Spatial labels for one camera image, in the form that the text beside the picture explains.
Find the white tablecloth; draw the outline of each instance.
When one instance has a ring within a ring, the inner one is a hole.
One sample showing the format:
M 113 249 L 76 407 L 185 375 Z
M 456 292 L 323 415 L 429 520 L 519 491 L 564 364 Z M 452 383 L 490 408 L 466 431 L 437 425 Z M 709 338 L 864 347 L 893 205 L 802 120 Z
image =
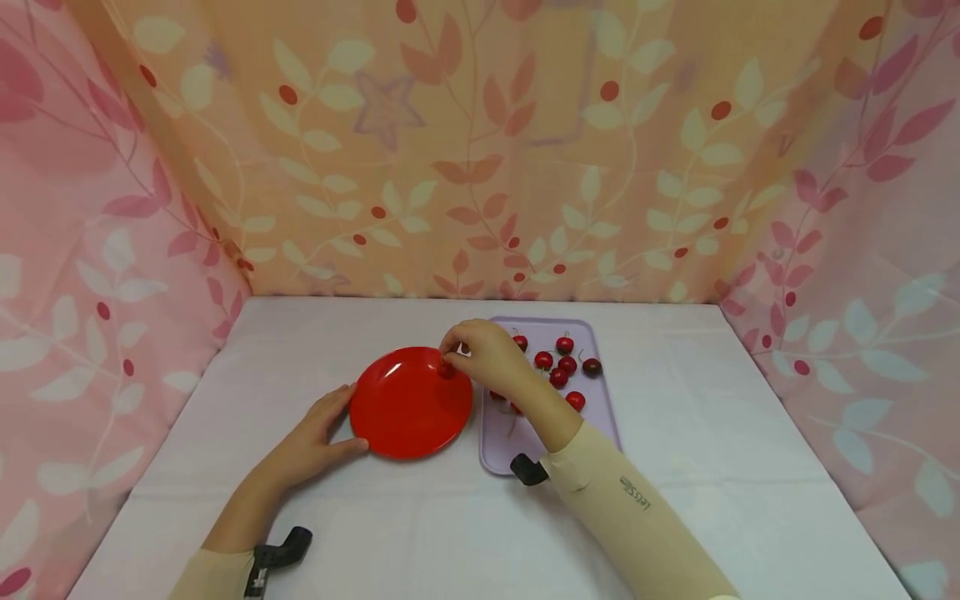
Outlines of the white tablecloth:
M 325 392 L 462 319 L 593 326 L 624 451 L 743 600 L 906 600 L 897 578 L 713 306 L 254 299 L 70 598 L 165 598 L 233 488 Z M 338 439 L 348 434 L 348 426 Z M 628 598 L 549 485 L 487 474 L 476 420 L 428 460 L 373 457 L 276 520 L 315 538 L 268 598 Z

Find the arm sleeve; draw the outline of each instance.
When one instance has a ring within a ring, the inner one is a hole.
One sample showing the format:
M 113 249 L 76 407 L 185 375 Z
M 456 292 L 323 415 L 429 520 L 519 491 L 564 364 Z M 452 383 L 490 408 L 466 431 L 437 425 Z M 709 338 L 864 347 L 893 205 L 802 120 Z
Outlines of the arm sleeve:
M 200 549 L 187 562 L 170 600 L 243 600 L 253 552 L 218 554 Z
M 636 467 L 584 422 L 541 463 L 566 506 L 644 600 L 736 600 L 700 542 Z

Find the black clip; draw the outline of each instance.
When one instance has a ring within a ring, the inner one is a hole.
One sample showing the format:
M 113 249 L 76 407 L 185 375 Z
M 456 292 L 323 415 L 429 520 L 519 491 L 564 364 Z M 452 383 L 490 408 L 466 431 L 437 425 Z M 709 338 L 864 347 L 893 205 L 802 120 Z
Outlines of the black clip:
M 540 463 L 530 460 L 526 454 L 520 453 L 510 462 L 510 470 L 526 487 L 536 486 L 550 478 L 550 475 Z
M 313 540 L 313 533 L 304 527 L 294 527 L 287 539 L 279 546 L 261 544 L 253 549 L 253 569 L 247 580 L 245 598 L 262 598 L 267 587 L 267 574 L 271 569 L 299 563 Z

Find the lavender tray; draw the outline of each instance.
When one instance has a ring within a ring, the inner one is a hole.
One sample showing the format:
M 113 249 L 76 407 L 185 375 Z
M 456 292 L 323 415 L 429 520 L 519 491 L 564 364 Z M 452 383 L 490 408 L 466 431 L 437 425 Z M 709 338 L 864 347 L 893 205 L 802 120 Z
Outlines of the lavender tray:
M 620 436 L 616 431 L 616 418 L 610 403 L 610 393 L 607 391 L 606 376 L 601 375 L 596 379 L 590 379 L 580 369 L 583 360 L 600 358 L 592 327 L 583 321 L 568 319 L 495 317 L 492 321 L 510 331 L 511 335 L 517 335 L 519 332 L 520 335 L 526 336 L 529 343 L 526 354 L 531 364 L 537 352 L 551 350 L 556 367 L 559 358 L 555 347 L 557 338 L 567 334 L 573 339 L 572 355 L 574 358 L 578 355 L 580 357 L 577 360 L 578 368 L 560 393 L 566 396 L 570 392 L 577 391 L 586 396 L 587 405 L 581 413 L 584 419 L 607 434 L 617 448 L 621 448 Z M 483 399 L 480 402 L 480 463 L 494 475 L 511 475 L 510 462 L 521 452 L 531 460 L 538 461 L 546 454 L 546 449 L 540 443 L 530 422 L 510 409 L 509 399 L 508 401 L 494 400 L 490 396 L 490 390 L 484 389 Z

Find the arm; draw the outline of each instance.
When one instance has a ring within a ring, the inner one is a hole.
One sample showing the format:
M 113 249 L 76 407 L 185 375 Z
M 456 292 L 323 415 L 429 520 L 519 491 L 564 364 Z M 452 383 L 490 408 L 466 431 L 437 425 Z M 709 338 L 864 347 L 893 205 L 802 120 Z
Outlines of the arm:
M 470 356 L 458 353 L 467 346 Z M 504 395 L 549 452 L 541 462 L 567 507 L 644 600 L 735 600 L 736 590 L 657 490 L 610 440 L 537 376 L 496 324 L 451 329 L 444 359 Z
M 242 600 L 253 549 L 267 538 L 288 491 L 359 456 L 366 440 L 327 443 L 327 430 L 349 404 L 353 386 L 318 400 L 303 420 L 240 483 L 201 549 L 187 563 L 171 600 Z

